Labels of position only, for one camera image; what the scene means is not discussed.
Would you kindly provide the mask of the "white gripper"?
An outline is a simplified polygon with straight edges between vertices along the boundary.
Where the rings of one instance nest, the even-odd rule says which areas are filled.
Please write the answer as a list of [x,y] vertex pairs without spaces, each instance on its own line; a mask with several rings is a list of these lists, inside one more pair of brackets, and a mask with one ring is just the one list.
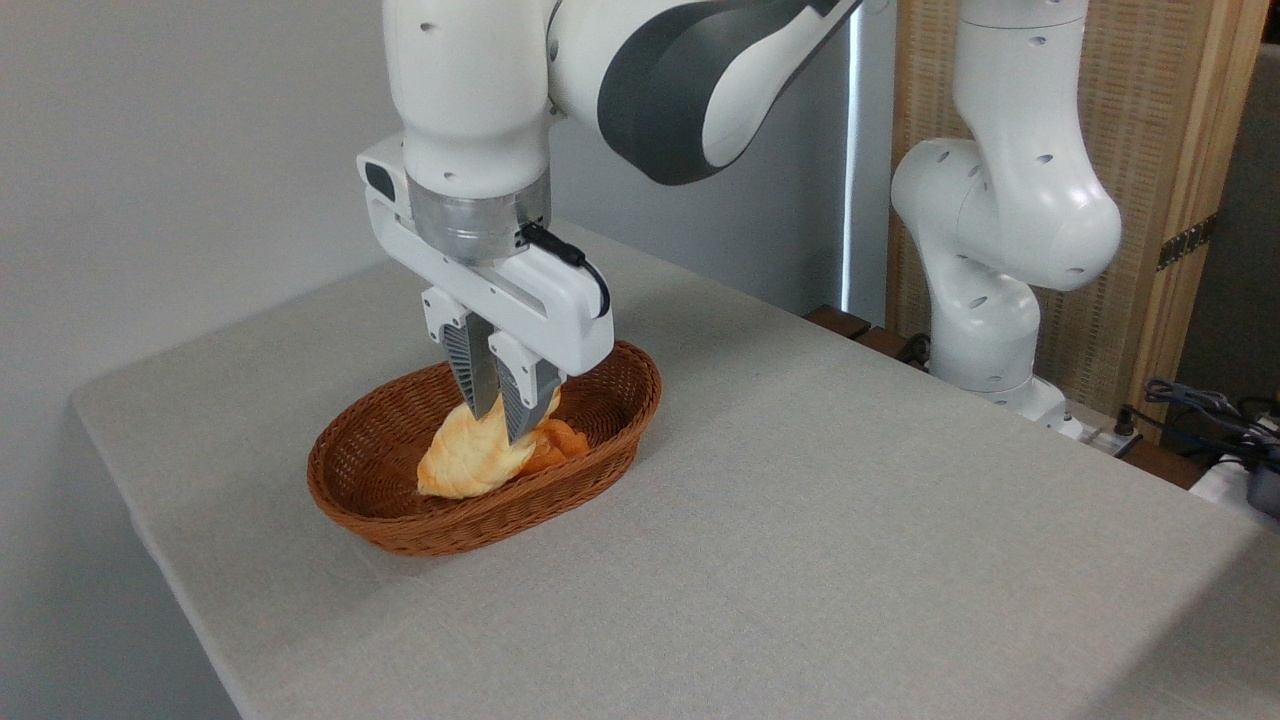
[[390,258],[438,287],[422,292],[430,338],[445,351],[475,419],[502,396],[508,441],[517,445],[552,413],[564,373],[582,375],[612,351],[612,315],[600,313],[589,272],[543,249],[474,265],[428,243],[410,210],[401,145],[393,135],[357,156],[374,234]]

